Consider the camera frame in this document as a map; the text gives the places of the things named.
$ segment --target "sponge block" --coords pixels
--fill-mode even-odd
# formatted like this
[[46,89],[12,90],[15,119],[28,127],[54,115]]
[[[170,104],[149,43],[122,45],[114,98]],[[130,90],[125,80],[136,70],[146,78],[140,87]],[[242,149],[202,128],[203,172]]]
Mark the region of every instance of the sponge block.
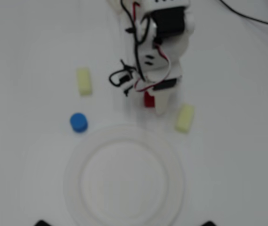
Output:
[[92,94],[90,70],[88,68],[77,69],[78,89],[81,96]]
[[179,132],[188,133],[190,131],[194,115],[195,107],[184,104],[177,119],[176,130]]

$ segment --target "black cable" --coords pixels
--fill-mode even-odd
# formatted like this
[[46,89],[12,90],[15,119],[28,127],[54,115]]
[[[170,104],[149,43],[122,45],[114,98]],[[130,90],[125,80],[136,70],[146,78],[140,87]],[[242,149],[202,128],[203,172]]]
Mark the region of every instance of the black cable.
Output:
[[235,9],[233,9],[232,7],[230,7],[226,2],[224,2],[224,0],[219,0],[225,7],[227,7],[231,12],[241,16],[241,17],[244,17],[246,19],[249,19],[249,20],[253,20],[253,21],[256,21],[256,22],[259,22],[259,23],[262,23],[262,24],[267,24],[268,25],[268,22],[267,21],[263,21],[263,20],[259,20],[259,19],[256,19],[254,17],[251,17],[251,16],[248,16],[248,15],[245,15],[245,14],[242,14],[238,11],[236,11]]
[[137,38],[137,29],[136,29],[136,26],[135,26],[135,22],[134,22],[132,16],[130,15],[130,12],[128,11],[128,9],[125,7],[125,5],[123,3],[123,0],[120,0],[120,4],[121,4],[121,7],[123,8],[123,10],[128,15],[128,17],[130,19],[130,22],[132,24],[133,36],[134,36],[134,42],[135,42],[135,45],[134,45],[134,55],[135,55],[135,60],[136,60],[136,65],[137,65],[137,71],[138,71],[141,79],[143,81],[146,81],[145,80],[145,77],[143,75],[142,69],[141,69],[141,64],[140,64],[139,56],[138,56],[138,48],[139,48],[139,45],[140,44],[139,44],[139,41],[138,41],[138,38]]
[[146,41],[147,36],[148,36],[148,31],[149,31],[149,26],[151,24],[151,19],[149,18],[149,16],[147,16],[146,19],[147,19],[146,31],[145,31],[141,41],[139,41],[139,45],[142,45]]
[[[110,83],[111,83],[113,86],[117,87],[117,88],[119,88],[119,87],[120,87],[122,84],[124,84],[125,82],[130,81],[131,79],[133,79],[132,73],[133,73],[133,71],[136,71],[136,68],[135,68],[135,67],[126,65],[126,64],[123,62],[123,60],[121,60],[121,63],[122,63],[122,65],[123,65],[123,69],[118,70],[118,71],[116,71],[116,72],[113,72],[113,73],[110,74],[110,76],[109,76],[109,81],[110,81]],[[125,75],[125,76],[123,77],[123,79],[125,79],[125,80],[123,81],[122,78],[121,78],[121,79],[119,80],[119,83],[118,83],[118,84],[114,83],[113,80],[112,80],[112,78],[113,78],[115,75],[120,74],[120,73],[122,73],[122,72],[126,72],[126,74],[127,74],[127,75]]]

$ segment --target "blue cap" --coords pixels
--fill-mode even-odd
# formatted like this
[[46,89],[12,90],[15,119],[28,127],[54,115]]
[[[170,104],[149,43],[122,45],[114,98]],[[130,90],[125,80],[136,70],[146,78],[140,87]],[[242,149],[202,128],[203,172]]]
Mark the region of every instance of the blue cap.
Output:
[[74,114],[70,119],[73,130],[77,133],[82,133],[88,128],[88,121],[85,115],[82,113]]

